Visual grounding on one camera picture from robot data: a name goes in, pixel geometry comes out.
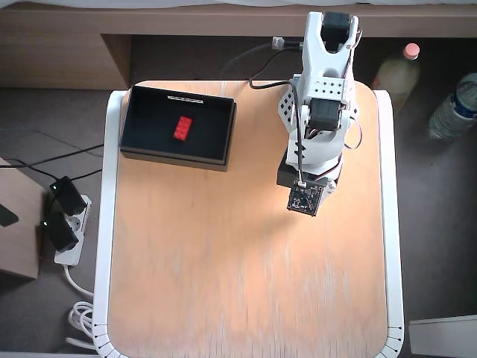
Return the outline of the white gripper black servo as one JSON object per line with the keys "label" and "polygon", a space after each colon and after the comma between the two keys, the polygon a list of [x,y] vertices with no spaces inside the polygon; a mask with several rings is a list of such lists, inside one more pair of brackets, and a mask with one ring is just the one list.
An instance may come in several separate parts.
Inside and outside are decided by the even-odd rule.
{"label": "white gripper black servo", "polygon": [[[298,179],[297,170],[283,160],[277,170],[277,185],[292,188],[294,182]],[[308,181],[316,181],[323,186],[323,191],[320,197],[320,204],[333,194],[338,185],[338,163],[336,161],[334,166],[329,166],[325,172],[315,175],[308,172],[303,172],[303,179]]]}

